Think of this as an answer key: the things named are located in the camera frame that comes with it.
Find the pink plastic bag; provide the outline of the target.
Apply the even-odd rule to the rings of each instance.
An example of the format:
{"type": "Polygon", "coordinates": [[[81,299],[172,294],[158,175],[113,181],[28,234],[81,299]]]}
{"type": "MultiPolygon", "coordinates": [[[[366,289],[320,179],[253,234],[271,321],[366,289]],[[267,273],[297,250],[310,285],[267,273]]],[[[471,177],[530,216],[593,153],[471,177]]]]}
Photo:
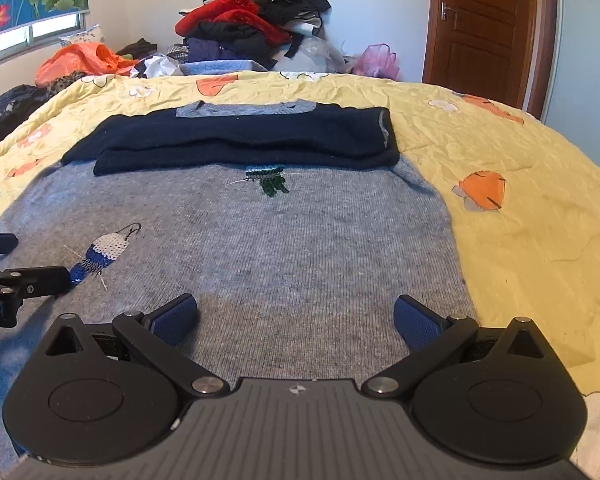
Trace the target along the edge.
{"type": "Polygon", "coordinates": [[[388,44],[372,44],[354,63],[352,73],[358,76],[397,80],[400,74],[398,56],[388,44]]]}

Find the dark patterned clothes heap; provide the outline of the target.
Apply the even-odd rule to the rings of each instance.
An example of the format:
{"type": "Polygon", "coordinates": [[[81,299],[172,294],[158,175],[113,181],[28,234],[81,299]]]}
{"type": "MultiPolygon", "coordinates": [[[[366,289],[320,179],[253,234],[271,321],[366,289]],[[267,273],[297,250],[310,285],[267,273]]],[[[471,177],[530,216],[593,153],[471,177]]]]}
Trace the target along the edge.
{"type": "Polygon", "coordinates": [[[20,84],[3,93],[0,96],[0,142],[43,104],[85,76],[86,73],[76,70],[43,87],[20,84]]]}

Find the yellow floral bed quilt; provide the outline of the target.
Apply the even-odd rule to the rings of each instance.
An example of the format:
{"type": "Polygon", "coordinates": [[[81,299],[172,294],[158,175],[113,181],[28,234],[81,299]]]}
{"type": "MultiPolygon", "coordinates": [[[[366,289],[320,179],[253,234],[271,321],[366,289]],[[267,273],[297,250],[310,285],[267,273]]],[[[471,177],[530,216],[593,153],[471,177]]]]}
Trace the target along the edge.
{"type": "Polygon", "coordinates": [[[0,143],[0,217],[64,148],[110,116],[298,100],[388,110],[401,157],[448,208],[468,315],[491,326],[522,315],[541,327],[591,410],[574,462],[600,479],[600,168],[520,110],[357,76],[89,76],[0,143]]]}

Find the light blue folded blanket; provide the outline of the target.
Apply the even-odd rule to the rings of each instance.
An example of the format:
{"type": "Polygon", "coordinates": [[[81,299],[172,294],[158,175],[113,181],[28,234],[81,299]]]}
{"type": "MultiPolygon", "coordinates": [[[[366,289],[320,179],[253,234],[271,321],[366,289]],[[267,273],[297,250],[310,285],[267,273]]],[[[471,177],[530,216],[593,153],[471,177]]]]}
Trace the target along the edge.
{"type": "Polygon", "coordinates": [[[267,72],[268,69],[253,60],[212,60],[188,62],[180,65],[184,76],[225,75],[237,72],[267,72]]]}

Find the grey navy knit sweater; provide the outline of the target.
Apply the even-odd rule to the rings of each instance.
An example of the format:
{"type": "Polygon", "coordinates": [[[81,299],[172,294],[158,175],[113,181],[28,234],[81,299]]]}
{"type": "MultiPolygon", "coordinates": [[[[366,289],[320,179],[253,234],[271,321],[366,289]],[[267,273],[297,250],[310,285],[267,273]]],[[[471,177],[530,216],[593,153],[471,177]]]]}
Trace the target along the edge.
{"type": "Polygon", "coordinates": [[[192,295],[182,351],[241,377],[363,380],[403,356],[410,295],[474,310],[440,194],[401,157],[382,107],[199,103],[114,115],[61,152],[0,217],[3,268],[65,266],[67,295],[0,330],[0,474],[17,455],[7,391],[53,320],[108,322],[192,295]]]}

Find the white wardrobe with flowers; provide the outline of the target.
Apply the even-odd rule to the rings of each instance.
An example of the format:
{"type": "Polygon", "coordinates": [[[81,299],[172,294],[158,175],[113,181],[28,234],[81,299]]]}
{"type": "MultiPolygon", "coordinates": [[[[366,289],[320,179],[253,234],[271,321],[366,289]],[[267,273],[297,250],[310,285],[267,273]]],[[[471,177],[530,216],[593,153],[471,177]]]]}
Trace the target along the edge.
{"type": "Polygon", "coordinates": [[[600,0],[559,0],[545,125],[600,166],[600,0]]]}

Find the pile of dark red clothes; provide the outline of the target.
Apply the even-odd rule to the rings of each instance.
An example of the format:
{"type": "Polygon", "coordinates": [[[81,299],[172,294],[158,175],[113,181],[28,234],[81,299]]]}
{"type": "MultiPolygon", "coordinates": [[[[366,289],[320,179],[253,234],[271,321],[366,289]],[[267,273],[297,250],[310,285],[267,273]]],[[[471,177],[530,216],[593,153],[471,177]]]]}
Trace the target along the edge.
{"type": "Polygon", "coordinates": [[[328,0],[204,0],[185,11],[174,32],[185,40],[189,58],[202,59],[202,45],[222,58],[245,58],[266,68],[280,53],[291,60],[310,38],[321,38],[328,0]]]}

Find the brown wooden door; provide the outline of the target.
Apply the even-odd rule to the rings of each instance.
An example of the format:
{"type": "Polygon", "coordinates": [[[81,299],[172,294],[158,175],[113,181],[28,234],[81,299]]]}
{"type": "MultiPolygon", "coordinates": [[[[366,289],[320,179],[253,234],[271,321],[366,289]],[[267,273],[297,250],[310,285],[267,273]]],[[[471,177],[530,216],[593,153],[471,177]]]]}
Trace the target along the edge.
{"type": "Polygon", "coordinates": [[[538,0],[430,0],[422,81],[520,107],[538,0]]]}

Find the clear plastic bag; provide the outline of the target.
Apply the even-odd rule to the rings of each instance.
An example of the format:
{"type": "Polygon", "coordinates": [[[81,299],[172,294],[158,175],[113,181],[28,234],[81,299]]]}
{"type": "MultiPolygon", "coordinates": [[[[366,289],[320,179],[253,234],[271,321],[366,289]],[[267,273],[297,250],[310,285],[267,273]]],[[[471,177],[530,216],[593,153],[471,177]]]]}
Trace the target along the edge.
{"type": "Polygon", "coordinates": [[[274,55],[274,72],[347,73],[348,66],[340,50],[320,37],[297,36],[274,55]]]}

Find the orange plastic bag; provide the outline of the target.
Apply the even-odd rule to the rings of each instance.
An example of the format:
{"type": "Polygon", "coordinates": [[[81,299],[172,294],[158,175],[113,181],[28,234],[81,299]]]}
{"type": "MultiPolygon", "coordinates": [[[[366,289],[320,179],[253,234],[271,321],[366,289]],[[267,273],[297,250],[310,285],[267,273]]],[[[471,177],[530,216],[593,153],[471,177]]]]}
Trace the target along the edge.
{"type": "Polygon", "coordinates": [[[36,71],[34,84],[44,87],[74,72],[85,75],[127,75],[137,60],[124,58],[100,42],[80,42],[60,48],[36,71]]]}

